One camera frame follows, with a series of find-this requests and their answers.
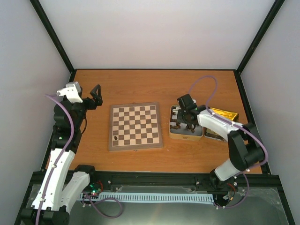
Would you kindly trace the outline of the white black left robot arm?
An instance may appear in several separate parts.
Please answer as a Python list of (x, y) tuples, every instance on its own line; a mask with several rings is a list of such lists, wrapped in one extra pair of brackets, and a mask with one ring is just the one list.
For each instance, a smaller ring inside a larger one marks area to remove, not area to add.
[(71, 180), (65, 182), (83, 134), (81, 125), (86, 113), (103, 103), (99, 84), (90, 91), (90, 95), (82, 98), (82, 88), (78, 82), (69, 82), (56, 94), (46, 95), (55, 103), (50, 159), (35, 199), (21, 211), (24, 224), (67, 225), (80, 193), (97, 185), (98, 178), (92, 165), (78, 165)]

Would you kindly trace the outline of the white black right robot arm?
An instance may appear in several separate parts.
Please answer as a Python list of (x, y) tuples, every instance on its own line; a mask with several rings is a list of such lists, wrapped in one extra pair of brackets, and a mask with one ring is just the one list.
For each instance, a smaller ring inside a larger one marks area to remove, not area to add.
[(229, 120), (208, 106), (198, 106), (189, 94), (177, 99), (180, 109), (177, 121), (201, 126), (217, 133), (228, 143), (229, 158), (210, 172), (210, 185), (221, 189), (230, 178), (268, 160), (268, 153), (254, 124)]

